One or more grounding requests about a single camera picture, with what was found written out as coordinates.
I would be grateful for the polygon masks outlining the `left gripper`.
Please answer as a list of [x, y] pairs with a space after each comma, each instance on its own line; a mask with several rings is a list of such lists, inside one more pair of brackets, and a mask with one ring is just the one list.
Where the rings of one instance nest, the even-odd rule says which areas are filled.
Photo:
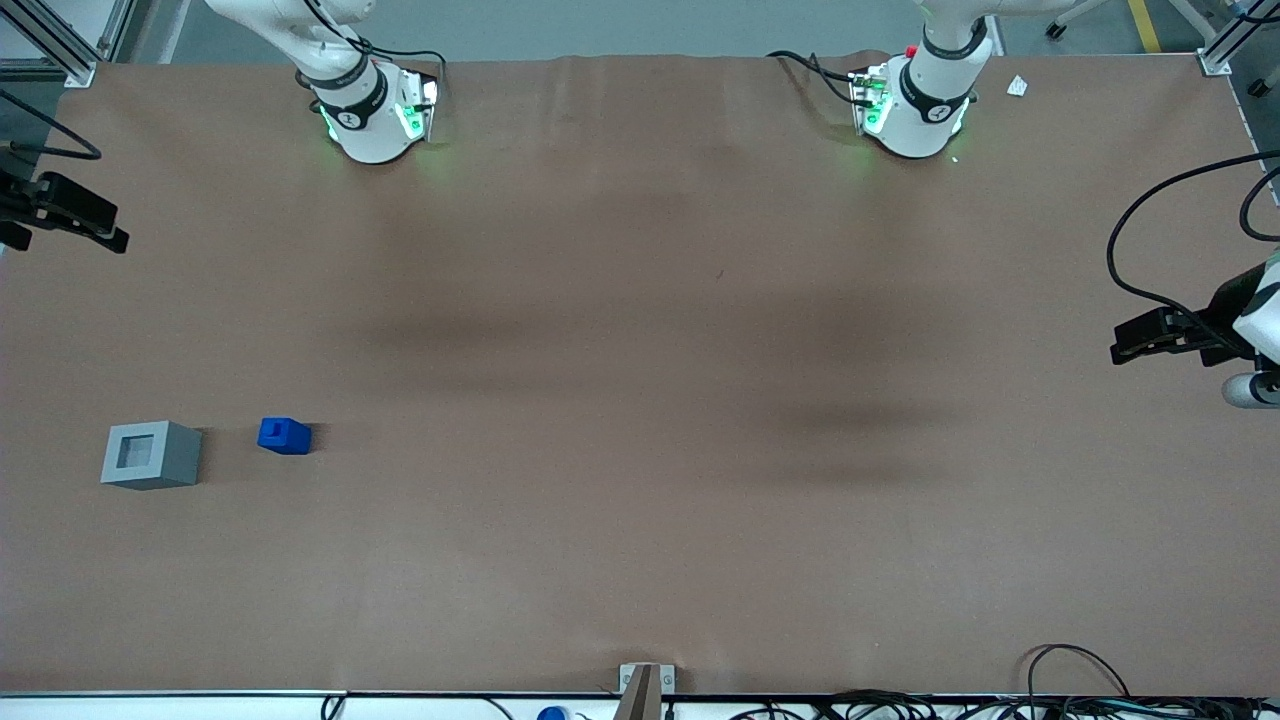
[[1114, 327], [1111, 364], [1188, 352], [1198, 352], [1204, 368], [1254, 357], [1279, 363], [1279, 252], [1221, 283], [1208, 310], [1224, 333], [1204, 334], [1187, 313], [1172, 307], [1155, 307], [1120, 323]]

